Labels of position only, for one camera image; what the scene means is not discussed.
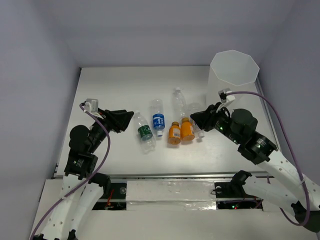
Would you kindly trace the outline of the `orange juice bottle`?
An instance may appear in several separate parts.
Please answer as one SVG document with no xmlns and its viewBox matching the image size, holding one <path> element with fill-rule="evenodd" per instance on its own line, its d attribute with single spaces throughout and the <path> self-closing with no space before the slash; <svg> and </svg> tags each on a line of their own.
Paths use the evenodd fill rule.
<svg viewBox="0 0 320 240">
<path fill-rule="evenodd" d="M 168 132 L 168 143 L 178 145 L 181 142 L 181 129 L 177 121 L 172 122 Z"/>
<path fill-rule="evenodd" d="M 188 117 L 181 119 L 180 137 L 184 142 L 192 141 L 195 138 L 193 125 Z"/>
</svg>

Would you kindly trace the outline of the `crushed clear bottle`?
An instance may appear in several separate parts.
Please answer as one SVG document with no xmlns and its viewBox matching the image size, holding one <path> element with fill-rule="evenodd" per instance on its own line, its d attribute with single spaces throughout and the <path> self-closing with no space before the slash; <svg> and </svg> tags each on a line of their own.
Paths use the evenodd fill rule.
<svg viewBox="0 0 320 240">
<path fill-rule="evenodd" d="M 193 113 L 202 111 L 202 105 L 200 103 L 193 102 L 187 106 L 187 110 L 188 110 L 188 114 L 191 115 Z M 198 125 L 195 123 L 195 121 L 191 117 L 189 118 L 190 118 L 190 122 L 192 123 L 193 130 L 197 134 L 197 137 L 199 139 L 203 139 L 205 137 L 204 131 L 198 127 Z"/>
</svg>

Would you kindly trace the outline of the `clear bottle white cap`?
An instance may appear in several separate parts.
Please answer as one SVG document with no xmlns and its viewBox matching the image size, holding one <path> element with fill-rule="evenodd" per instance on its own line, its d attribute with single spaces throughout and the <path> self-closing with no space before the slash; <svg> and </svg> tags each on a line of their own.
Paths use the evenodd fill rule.
<svg viewBox="0 0 320 240">
<path fill-rule="evenodd" d="M 172 94 L 172 105 L 174 114 L 178 121 L 187 117 L 187 104 L 185 97 L 179 87 L 176 87 Z"/>
</svg>

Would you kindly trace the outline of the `blue label clear bottle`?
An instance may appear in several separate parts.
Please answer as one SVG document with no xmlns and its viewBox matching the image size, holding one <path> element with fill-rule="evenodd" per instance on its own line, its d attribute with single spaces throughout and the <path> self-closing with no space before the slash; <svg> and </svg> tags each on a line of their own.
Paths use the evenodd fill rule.
<svg viewBox="0 0 320 240">
<path fill-rule="evenodd" d="M 151 101 L 151 120 L 152 127 L 158 138 L 164 135 L 165 129 L 165 116 L 164 116 L 164 105 L 161 99 L 154 99 Z"/>
</svg>

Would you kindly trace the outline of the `green label clear bottle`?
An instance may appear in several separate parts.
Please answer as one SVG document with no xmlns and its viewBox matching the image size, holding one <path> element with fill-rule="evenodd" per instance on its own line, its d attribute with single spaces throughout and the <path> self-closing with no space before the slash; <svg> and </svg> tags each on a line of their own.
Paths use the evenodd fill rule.
<svg viewBox="0 0 320 240">
<path fill-rule="evenodd" d="M 156 149 L 156 140 L 146 118 L 140 111 L 135 111 L 133 121 L 143 152 L 148 154 L 154 151 Z"/>
</svg>

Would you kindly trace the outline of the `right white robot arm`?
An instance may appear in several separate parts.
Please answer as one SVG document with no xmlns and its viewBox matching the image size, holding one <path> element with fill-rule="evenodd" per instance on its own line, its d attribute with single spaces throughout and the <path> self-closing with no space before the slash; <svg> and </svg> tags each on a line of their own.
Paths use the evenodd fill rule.
<svg viewBox="0 0 320 240">
<path fill-rule="evenodd" d="M 220 132 L 238 146 L 242 157 L 267 171 L 284 187 L 276 188 L 241 170 L 230 183 L 235 196 L 260 197 L 294 216 L 307 230 L 320 231 L 320 186 L 306 175 L 299 174 L 277 146 L 256 131 L 258 120 L 250 111 L 240 108 L 229 112 L 218 102 L 190 117 L 201 130 Z"/>
</svg>

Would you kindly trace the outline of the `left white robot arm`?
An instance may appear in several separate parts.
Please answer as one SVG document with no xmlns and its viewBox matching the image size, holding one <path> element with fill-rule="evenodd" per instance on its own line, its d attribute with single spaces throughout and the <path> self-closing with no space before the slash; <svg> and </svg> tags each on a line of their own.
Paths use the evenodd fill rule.
<svg viewBox="0 0 320 240">
<path fill-rule="evenodd" d="M 100 198 L 110 194 L 111 180 L 99 173 L 94 154 L 110 132 L 124 132 L 134 115 L 126 110 L 84 110 L 94 123 L 91 127 L 77 125 L 69 133 L 69 154 L 62 178 L 59 200 L 44 214 L 43 230 L 32 232 L 32 240 L 75 240 L 91 210 Z"/>
</svg>

